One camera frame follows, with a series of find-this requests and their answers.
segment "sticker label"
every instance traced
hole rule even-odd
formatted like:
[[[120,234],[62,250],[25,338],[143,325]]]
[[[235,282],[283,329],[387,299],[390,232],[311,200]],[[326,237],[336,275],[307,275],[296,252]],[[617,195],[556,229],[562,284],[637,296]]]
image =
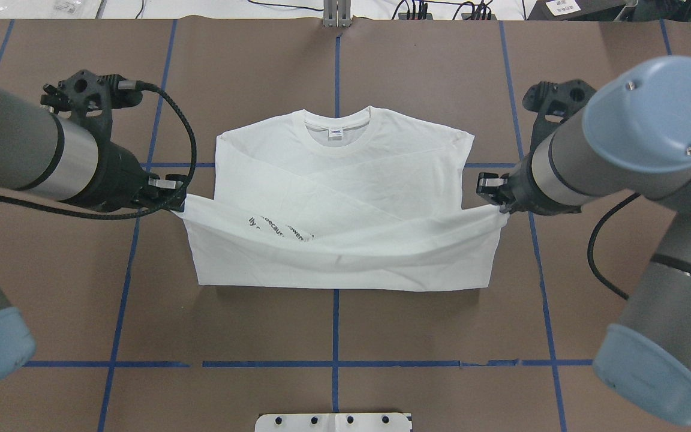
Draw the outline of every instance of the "sticker label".
[[[548,6],[548,10],[554,16],[564,16],[564,14],[571,14],[581,10],[581,7],[578,6],[575,0],[553,0],[552,2],[546,2],[545,5]]]
[[[67,14],[75,14],[82,7],[82,2],[77,0],[55,0],[52,8],[58,12],[64,12]]]

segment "brown table surface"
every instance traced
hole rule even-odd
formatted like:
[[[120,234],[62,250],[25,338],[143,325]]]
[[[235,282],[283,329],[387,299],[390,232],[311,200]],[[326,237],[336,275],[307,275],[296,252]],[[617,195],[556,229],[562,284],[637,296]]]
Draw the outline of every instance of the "brown table surface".
[[[530,85],[596,88],[637,63],[691,55],[691,24],[356,19],[0,21],[0,87],[38,102],[80,68],[161,83],[189,117],[211,196],[214,137],[307,109],[387,107],[477,135],[477,172],[529,146]],[[187,139],[150,95],[115,113],[113,140],[161,175]],[[252,430],[261,413],[397,410],[417,431],[679,430],[590,368],[623,301],[585,262],[624,193],[554,218],[514,215],[491,286],[450,293],[200,287],[172,214],[103,222],[0,205],[0,285],[38,343],[0,382],[0,430]],[[672,213],[637,200],[597,262],[632,290]]]

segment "white t-shirt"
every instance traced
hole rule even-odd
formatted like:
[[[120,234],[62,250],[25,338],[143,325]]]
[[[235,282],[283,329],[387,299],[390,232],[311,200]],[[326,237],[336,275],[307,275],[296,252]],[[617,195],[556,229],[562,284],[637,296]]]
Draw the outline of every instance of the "white t-shirt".
[[[473,140],[375,107],[299,110],[220,135],[214,200],[189,195],[179,214],[200,284],[487,286],[507,215],[461,210]]]

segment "blue grid line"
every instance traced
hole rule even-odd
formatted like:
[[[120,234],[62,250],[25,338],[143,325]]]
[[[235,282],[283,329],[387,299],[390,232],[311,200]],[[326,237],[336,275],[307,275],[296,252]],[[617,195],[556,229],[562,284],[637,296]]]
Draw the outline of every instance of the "blue grid line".
[[[236,367],[236,368],[260,368],[260,367],[332,367],[334,362],[329,360],[299,360],[299,361],[203,361],[202,367]]]
[[[660,19],[660,31],[663,32],[663,42],[666,43],[666,53],[671,55],[671,42],[668,40],[668,30],[666,30],[666,22]]]
[[[178,28],[178,20],[172,20],[172,28],[170,30],[170,41],[167,47],[167,59],[164,61],[164,71],[162,73],[161,88],[167,87],[167,74],[170,69],[170,60],[172,58],[172,47],[175,42],[175,31]],[[156,136],[159,127],[159,118],[161,116],[162,98],[159,97],[156,117],[154,118],[153,132],[151,133],[151,144],[148,148],[148,163],[151,163],[151,158],[154,156],[154,149],[156,148]],[[98,432],[103,432],[105,429],[105,419],[108,412],[108,404],[110,402],[110,391],[113,386],[113,374],[116,370],[116,359],[119,352],[119,342],[121,340],[121,329],[124,325],[124,311],[127,309],[127,296],[130,292],[130,282],[132,279],[132,262],[135,258],[135,251],[137,249],[137,239],[140,235],[140,219],[135,219],[135,229],[132,232],[132,244],[130,246],[130,256],[127,260],[127,271],[124,275],[124,288],[121,292],[121,300],[119,302],[119,314],[117,316],[116,331],[113,334],[113,347],[110,354],[110,365],[108,367],[108,375],[106,377],[105,390],[103,392],[103,404],[101,405],[100,418],[98,419]]]
[[[180,361],[117,361],[113,364],[114,367],[148,367],[148,368],[162,368],[162,367],[191,367],[190,364],[185,364]]]
[[[203,361],[204,368],[276,368],[276,367],[332,367],[335,361],[329,360],[289,360],[289,361]],[[487,363],[468,363],[458,360],[345,360],[337,361],[338,367],[549,367],[549,366],[591,366],[593,359],[549,359],[537,360],[490,360]],[[34,360],[24,367],[110,367],[110,361],[63,361]],[[189,364],[181,361],[116,361],[113,367],[161,369],[168,367],[187,368]]]
[[[340,118],[340,39],[335,38],[335,118]],[[332,291],[332,412],[340,412],[340,290]]]
[[[2,47],[0,47],[0,64],[2,63],[2,57],[5,55],[5,49],[7,49],[7,42],[9,42],[9,37],[12,34],[12,28],[14,27],[14,19],[10,20],[7,26],[7,32],[5,33],[5,38],[2,40]]]
[[[167,90],[167,76],[170,74],[170,60],[172,59],[172,46],[175,44],[175,31],[178,29],[178,20],[172,20],[172,28],[170,30],[170,43],[167,46],[167,59],[164,60],[164,74],[161,76],[161,89]],[[151,131],[151,144],[148,146],[148,159],[146,162],[151,164],[154,159],[154,151],[156,151],[156,136],[159,134],[159,118],[161,117],[161,106],[164,103],[164,98],[159,96],[159,101],[156,105],[156,116],[154,117],[154,130]]]
[[[500,25],[500,41],[503,47],[503,63],[505,64],[505,77],[508,82],[508,97],[510,98],[510,114],[513,117],[513,130],[516,131],[516,150],[519,151],[519,159],[524,158],[524,147],[521,145],[521,129],[519,128],[519,118],[516,115],[516,98],[513,96],[513,80],[510,76],[510,61],[508,61],[508,46],[505,42],[505,26],[502,21]]]
[[[591,366],[593,364],[592,358],[579,359],[557,359],[557,360],[525,360],[521,362],[522,366]]]
[[[110,361],[32,360],[23,367],[109,367]]]
[[[340,412],[340,290],[332,291],[332,412]]]
[[[335,38],[335,118],[340,118],[340,33]]]
[[[540,259],[540,245],[537,243],[537,229],[535,229],[534,214],[529,212],[530,232],[532,234],[532,249],[537,260],[537,272],[540,274],[540,293],[543,296],[543,319],[545,320],[545,333],[548,339],[548,353],[551,355],[551,370],[554,373],[554,391],[556,392],[556,405],[559,409],[559,424],[562,432],[567,432],[567,419],[564,416],[564,397],[561,394],[559,380],[559,367],[556,359],[556,347],[554,345],[554,330],[551,325],[551,311],[548,307],[548,292],[545,289],[545,274],[543,274],[543,262]]]
[[[124,287],[121,290],[121,300],[119,301],[119,314],[116,320],[116,331],[113,334],[112,352],[110,352],[110,361],[108,364],[108,375],[106,377],[106,385],[103,391],[103,404],[101,405],[101,415],[98,419],[98,432],[105,429],[105,418],[108,412],[108,403],[110,401],[110,389],[113,386],[113,372],[117,354],[119,352],[119,341],[121,339],[121,326],[124,323],[124,311],[127,309],[127,295],[130,292],[130,281],[132,279],[132,261],[135,258],[135,250],[137,248],[137,237],[140,233],[140,219],[135,219],[135,229],[132,231],[132,244],[130,246],[130,256],[127,259],[127,271],[124,274]]]
[[[110,361],[63,361],[63,360],[33,360],[24,367],[110,367]],[[114,367],[190,367],[180,361],[117,361]]]
[[[499,22],[500,37],[503,47],[503,61],[505,64],[505,74],[508,82],[508,95],[510,97],[510,112],[513,116],[513,130],[516,132],[516,150],[519,152],[519,158],[524,158],[524,147],[521,143],[521,132],[519,130],[518,115],[516,115],[516,98],[513,95],[513,79],[510,73],[510,61],[508,60],[508,48],[505,35],[505,26],[503,22]],[[561,383],[559,379],[559,367],[556,364],[556,349],[554,347],[554,332],[551,326],[551,312],[548,307],[548,293],[545,289],[545,277],[543,276],[543,263],[540,259],[540,246],[537,243],[537,230],[535,230],[534,214],[529,213],[530,231],[532,233],[532,247],[534,249],[535,259],[537,260],[537,270],[540,274],[540,292],[543,297],[543,320],[545,321],[546,339],[548,339],[548,352],[551,355],[551,371],[554,376],[554,392],[556,394],[556,405],[559,413],[559,425],[561,432],[567,432],[567,420],[564,416],[564,397],[561,394]]]

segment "silver metal band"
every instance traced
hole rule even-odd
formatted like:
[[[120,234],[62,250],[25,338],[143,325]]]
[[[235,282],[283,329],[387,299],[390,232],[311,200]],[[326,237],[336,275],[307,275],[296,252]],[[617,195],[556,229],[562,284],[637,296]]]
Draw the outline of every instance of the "silver metal band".
[[[534,156],[532,156],[532,176],[538,188],[543,191],[546,197],[563,205],[583,205],[593,200],[595,197],[579,194],[568,188],[566,184],[559,180],[554,170],[551,169],[548,149],[551,147],[552,137],[548,137],[540,143],[537,149],[535,149]]]
[[[98,168],[98,144],[95,138],[71,121],[59,118],[65,146],[54,172],[28,193],[52,200],[66,200],[79,194],[92,180]]]

